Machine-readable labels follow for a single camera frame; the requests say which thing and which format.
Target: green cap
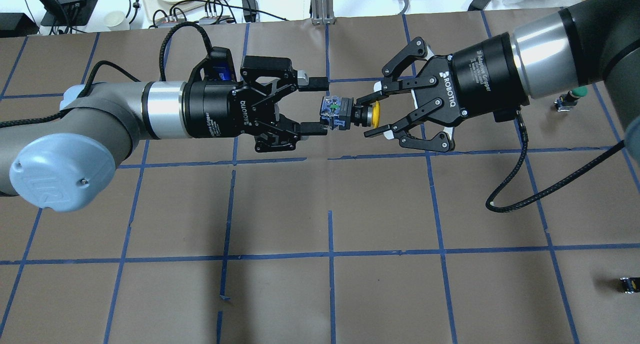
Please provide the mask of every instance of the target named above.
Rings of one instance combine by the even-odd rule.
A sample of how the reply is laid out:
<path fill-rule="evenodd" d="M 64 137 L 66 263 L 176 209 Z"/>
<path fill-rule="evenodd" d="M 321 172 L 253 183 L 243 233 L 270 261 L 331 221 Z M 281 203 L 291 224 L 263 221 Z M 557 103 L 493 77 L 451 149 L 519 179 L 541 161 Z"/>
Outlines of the green cap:
<path fill-rule="evenodd" d="M 587 93 L 589 93 L 589 90 L 586 86 L 581 86 L 580 88 L 576 88 L 571 91 L 571 95 L 576 98 L 582 98 L 586 96 Z"/>

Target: yellow ring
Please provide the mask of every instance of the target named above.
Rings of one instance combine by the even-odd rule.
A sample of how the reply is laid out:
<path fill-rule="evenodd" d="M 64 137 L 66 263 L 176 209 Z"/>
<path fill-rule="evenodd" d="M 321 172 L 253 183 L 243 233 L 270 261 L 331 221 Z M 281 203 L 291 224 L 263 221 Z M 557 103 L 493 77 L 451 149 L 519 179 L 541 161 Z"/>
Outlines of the yellow ring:
<path fill-rule="evenodd" d="M 380 124 L 380 102 L 376 101 L 373 105 L 373 115 L 371 117 L 371 126 L 377 128 Z"/>

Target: black pole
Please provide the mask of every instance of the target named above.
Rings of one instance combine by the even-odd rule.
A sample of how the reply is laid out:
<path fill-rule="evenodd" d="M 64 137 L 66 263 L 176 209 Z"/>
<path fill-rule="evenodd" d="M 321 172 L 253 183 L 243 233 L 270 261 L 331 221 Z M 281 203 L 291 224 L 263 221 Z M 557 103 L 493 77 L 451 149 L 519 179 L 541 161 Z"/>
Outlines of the black pole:
<path fill-rule="evenodd" d="M 60 3 L 56 0 L 39 0 L 42 5 L 44 5 L 44 9 L 51 13 L 55 17 L 55 21 L 58 23 L 66 23 L 67 19 L 65 17 L 64 11 L 62 11 L 62 7 Z"/>

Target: blue tape grid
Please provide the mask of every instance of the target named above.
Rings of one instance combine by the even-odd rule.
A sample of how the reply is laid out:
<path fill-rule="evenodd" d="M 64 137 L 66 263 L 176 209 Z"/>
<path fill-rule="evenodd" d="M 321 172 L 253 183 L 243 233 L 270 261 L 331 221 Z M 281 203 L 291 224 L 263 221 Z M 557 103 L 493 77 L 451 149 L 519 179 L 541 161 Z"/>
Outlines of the blue tape grid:
<path fill-rule="evenodd" d="M 482 21 L 485 25 L 487 34 L 491 37 L 491 32 L 489 28 L 489 23 L 487 22 L 487 18 L 484 12 L 480 12 L 482 16 Z M 402 23 L 404 26 L 404 33 L 407 39 L 407 42 L 410 41 L 409 34 L 409 26 L 407 25 L 406 16 L 402 16 Z M 244 35 L 244 48 L 243 48 L 243 56 L 247 54 L 247 43 L 249 41 L 249 24 L 246 26 L 245 35 Z M 326 46 L 326 75 L 330 78 L 330 64 L 329 64 L 329 26 L 325 27 L 325 46 Z M 93 43 L 93 48 L 91 50 L 91 54 L 89 56 L 89 60 L 87 62 L 87 66 L 85 68 L 82 82 L 86 80 L 87 74 L 89 73 L 90 64 L 92 63 L 92 59 L 94 53 L 96 51 L 96 47 L 98 45 L 99 34 L 96 35 L 95 41 Z M 5 95 L 7 88 L 9 87 L 10 80 L 14 75 L 16 67 L 18 66 L 18 62 L 20 57 L 25 49 L 27 43 L 27 38 L 24 39 L 20 51 L 16 57 L 16 60 L 11 68 L 11 72 L 9 73 L 9 77 L 7 78 L 7 82 L 2 88 L 2 92 L 0 93 L 0 100 L 2 99 L 22 99 L 22 98 L 46 98 L 46 97 L 59 97 L 62 96 L 62 93 L 44 93 L 44 94 L 29 94 L 29 95 Z M 412 67 L 412 71 L 415 75 L 416 68 Z M 349 79 L 330 79 L 330 83 L 340 83 L 340 82 L 377 82 L 382 80 L 381 77 L 363 77 L 363 78 L 349 78 Z M 615 128 L 613 120 L 611 118 L 606 105 L 604 104 L 604 100 L 602 99 L 601 93 L 598 88 L 594 85 L 594 91 L 598 96 L 598 100 L 602 106 L 603 111 L 605 112 L 606 118 L 610 123 L 614 136 L 619 140 L 620 135 Z M 422 127 L 422 135 L 425 136 L 424 126 Z M 564 151 L 603 151 L 610 148 L 610 146 L 603 147 L 576 147 L 576 148 L 537 148 L 531 149 L 531 153 L 554 153 L 554 152 L 564 152 Z M 23 273 L 23 269 L 26 265 L 65 265 L 65 264 L 118 264 L 118 274 L 116 275 L 116 282 L 114 284 L 114 292 L 112 295 L 112 300 L 109 307 L 109 316 L 107 319 L 107 326 L 105 328 L 105 335 L 103 342 L 106 344 L 109 340 L 109 334 L 111 325 L 113 322 L 115 305 L 117 302 L 117 296 L 119 291 L 119 285 L 122 278 L 122 270 L 124 268 L 125 263 L 158 263 L 158 262 L 199 262 L 199 261 L 221 261 L 222 262 L 222 274 L 221 274 L 221 296 L 225 294 L 225 284 L 226 284 L 226 272 L 227 272 L 227 263 L 230 260 L 281 260 L 281 259 L 290 259 L 290 258 L 329 258 L 329 288 L 330 288 L 330 317 L 331 317 L 331 342 L 332 344 L 336 343 L 336 297 L 335 297 L 335 278 L 334 278 L 334 258 L 335 257 L 348 257 L 348 256 L 395 256 L 395 255 L 439 255 L 441 258 L 441 266 L 443 272 L 443 285 L 445 287 L 445 296 L 446 296 L 446 305 L 448 309 L 450 330 L 452 334 L 452 340 L 454 343 L 457 343 L 457 333 L 455 330 L 455 319 L 453 315 L 453 305 L 451 303 L 451 292 L 449 287 L 449 279 L 446 267 L 446 255 L 447 254 L 473 254 L 473 253 L 521 253 L 521 252 L 538 252 L 538 251 L 548 251 L 551 255 L 551 260 L 553 261 L 553 268 L 555 270 L 558 286 L 560 287 L 560 293 L 562 295 L 562 301 L 567 312 L 567 319 L 569 320 L 569 326 L 571 327 L 571 333 L 573 335 L 574 342 L 579 343 L 578 334 L 576 333 L 576 328 L 573 322 L 573 318 L 571 315 L 569 301 L 567 300 L 567 296 L 564 289 L 564 284 L 562 282 L 562 276 L 560 275 L 560 268 L 558 267 L 558 262 L 556 259 L 555 251 L 583 251 L 583 250 L 601 250 L 601 249 L 640 249 L 640 243 L 615 243 L 615 244 L 579 244 L 579 245 L 553 245 L 553 241 L 551 240 L 551 235 L 546 233 L 547 223 L 546 218 L 544 217 L 544 210 L 540 202 L 537 203 L 539 214 L 542 220 L 542 226 L 545 229 L 545 234 L 547 237 L 547 246 L 517 246 L 517 247 L 490 247 L 490 248 L 446 248 L 444 245 L 444 240 L 442 237 L 442 228 L 439 218 L 439 210 L 437 203 L 437 194 L 434 185 L 434 173 L 432 171 L 431 165 L 431 157 L 437 157 L 439 155 L 492 155 L 492 154 L 511 154 L 511 153 L 519 153 L 518 149 L 508 149 L 508 150 L 475 150 L 470 152 L 448 152 L 448 153 L 405 153 L 405 154 L 372 154 L 372 155 L 345 155 L 343 157 L 338 158 L 330 158 L 329 160 L 364 160 L 364 159 L 378 159 L 378 158 L 409 158 L 409 157 L 425 157 L 427 164 L 427 176 L 429 178 L 429 188 L 430 194 L 432 198 L 432 205 L 434 208 L 434 216 L 436 219 L 436 231 L 438 233 L 438 248 L 437 249 L 414 249 L 414 250 L 364 250 L 364 251 L 342 251 L 336 252 L 334 251 L 334 233 L 333 233 L 333 214 L 329 211 L 328 214 L 328 225 L 329 225 L 329 251 L 327 252 L 301 252 L 301 253 L 280 253 L 280 254 L 264 254 L 264 255 L 230 255 L 229 254 L 229 239 L 231 237 L 231 221 L 233 214 L 233 196 L 234 196 L 234 187 L 236 180 L 236 171 L 233 170 L 231 174 L 231 186 L 230 186 L 230 196 L 229 196 L 229 204 L 228 204 L 228 216 L 226 222 L 226 233 L 224 239 L 224 255 L 200 255 L 200 256 L 186 256 L 186 257 L 127 257 L 126 252 L 128 248 L 128 244 L 131 237 L 131 223 L 133 222 L 135 211 L 138 202 L 138 195 L 140 193 L 140 187 L 142 185 L 142 178 L 144 174 L 144 169 L 149 167 L 180 167 L 180 166 L 218 166 L 218 165 L 244 165 L 244 164 L 261 164 L 261 163 L 278 163 L 278 162 L 301 162 L 306 160 L 305 157 L 293 157 L 293 158 L 281 158 L 281 159 L 252 159 L 252 160 L 238 160 L 237 152 L 238 152 L 238 139 L 237 137 L 233 143 L 233 159 L 231 161 L 218 161 L 218 162 L 165 162 L 165 163 L 154 163 L 147 164 L 147 153 L 149 150 L 149 141 L 145 142 L 144 145 L 144 153 L 142 155 L 142 163 L 141 164 L 124 164 L 119 168 L 121 169 L 139 169 L 140 175 L 138 178 L 138 182 L 135 189 L 135 196 L 131 207 L 129 223 L 126 229 L 125 239 L 122 247 L 121 256 L 119 258 L 87 258 L 87 259 L 27 259 L 28 253 L 30 251 L 31 245 L 34 240 L 34 235 L 36 229 L 38 227 L 39 220 L 41 218 L 42 210 L 38 211 L 36 218 L 34 220 L 34 224 L 32 227 L 32 231 L 29 236 L 29 240 L 27 241 L 27 245 L 25 251 L 23 253 L 21 260 L 0 260 L 0 265 L 18 265 L 18 273 L 16 274 L 16 279 L 14 281 L 11 294 L 9 296 L 9 300 L 7 302 L 6 309 L 2 316 L 2 322 L 0 323 L 0 337 L 2 337 L 2 333 L 4 331 L 5 325 L 7 323 L 7 319 L 9 317 L 9 313 L 11 310 L 11 306 L 16 295 L 16 291 L 18 290 L 18 285 L 20 278 Z M 623 152 L 624 158 L 629 166 L 631 176 L 640 192 L 640 184 L 638 182 L 638 176 L 636 175 L 633 166 L 631 165 L 631 160 L 629 159 L 626 151 Z M 531 180 L 531 185 L 534 191 L 537 191 L 537 185 L 535 182 L 535 178 L 533 176 L 533 171 L 531 170 L 530 163 L 526 162 L 527 171 Z M 223 312 L 222 310 L 217 314 L 217 325 L 216 325 L 216 334 L 217 341 L 220 342 L 220 337 L 222 334 L 222 318 Z"/>

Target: white cup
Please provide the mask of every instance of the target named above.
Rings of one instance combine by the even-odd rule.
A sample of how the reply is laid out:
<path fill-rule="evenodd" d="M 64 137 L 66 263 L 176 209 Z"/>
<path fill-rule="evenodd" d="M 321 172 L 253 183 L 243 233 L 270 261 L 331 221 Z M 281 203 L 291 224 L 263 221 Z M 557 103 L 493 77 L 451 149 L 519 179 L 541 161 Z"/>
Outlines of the white cup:
<path fill-rule="evenodd" d="M 129 30 L 129 22 L 124 12 L 116 10 L 112 11 L 104 16 L 104 25 L 111 31 Z"/>

